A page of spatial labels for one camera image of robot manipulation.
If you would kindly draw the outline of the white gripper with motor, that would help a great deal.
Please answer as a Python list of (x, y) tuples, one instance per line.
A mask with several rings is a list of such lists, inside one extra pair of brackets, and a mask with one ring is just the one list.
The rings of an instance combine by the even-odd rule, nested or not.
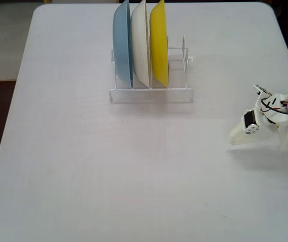
[(247, 110), (243, 115), (243, 121), (230, 132), (228, 141), (231, 145), (242, 145), (251, 143), (255, 138), (257, 132), (272, 132), (273, 125), (270, 123), (265, 115), (253, 108)]

